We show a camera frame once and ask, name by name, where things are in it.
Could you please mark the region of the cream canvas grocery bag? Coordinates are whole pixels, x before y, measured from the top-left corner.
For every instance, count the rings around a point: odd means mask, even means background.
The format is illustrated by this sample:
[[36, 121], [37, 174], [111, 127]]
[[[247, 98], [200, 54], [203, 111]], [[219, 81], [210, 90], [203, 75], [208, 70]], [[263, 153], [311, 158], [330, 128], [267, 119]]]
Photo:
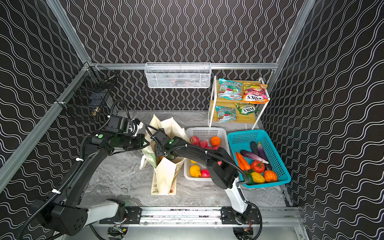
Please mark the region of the cream canvas grocery bag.
[[[182, 128], [174, 118], [159, 120], [156, 115], [153, 115], [150, 126], [156, 129], [164, 129], [165, 133], [173, 138], [180, 137], [188, 141], [188, 137], [184, 128]], [[150, 145], [142, 149], [143, 157], [141, 160], [141, 168], [144, 168], [147, 163], [154, 167], [153, 182], [151, 186], [151, 194], [157, 196], [175, 195], [177, 190], [177, 176], [182, 169], [186, 158], [173, 156], [156, 156], [155, 141], [151, 140], [149, 133], [145, 134], [145, 139], [150, 142]]]

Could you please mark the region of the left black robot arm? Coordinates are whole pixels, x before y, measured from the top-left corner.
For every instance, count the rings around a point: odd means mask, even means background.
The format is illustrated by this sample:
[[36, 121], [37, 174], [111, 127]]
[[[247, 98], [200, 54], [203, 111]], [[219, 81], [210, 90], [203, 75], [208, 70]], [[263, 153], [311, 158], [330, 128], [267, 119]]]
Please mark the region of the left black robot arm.
[[74, 236], [87, 224], [90, 209], [80, 208], [80, 198], [92, 175], [115, 148], [136, 151], [150, 143], [144, 134], [111, 134], [97, 131], [86, 137], [80, 146], [80, 156], [67, 176], [52, 190], [45, 200], [36, 199], [32, 205], [33, 214], [20, 227], [17, 239], [22, 240], [29, 224], [37, 219], [40, 224], [58, 232], [58, 236]]

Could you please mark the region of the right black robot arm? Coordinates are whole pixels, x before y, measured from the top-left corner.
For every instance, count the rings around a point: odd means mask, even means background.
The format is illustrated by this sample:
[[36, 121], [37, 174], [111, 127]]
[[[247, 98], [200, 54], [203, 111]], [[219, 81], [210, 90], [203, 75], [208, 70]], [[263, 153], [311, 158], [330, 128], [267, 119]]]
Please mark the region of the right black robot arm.
[[204, 149], [179, 137], [171, 139], [168, 136], [160, 136], [151, 139], [155, 141], [157, 155], [187, 158], [206, 167], [212, 182], [225, 190], [231, 202], [230, 207], [221, 209], [223, 225], [262, 224], [261, 211], [246, 199], [241, 189], [241, 185], [246, 184], [249, 178], [225, 149]]

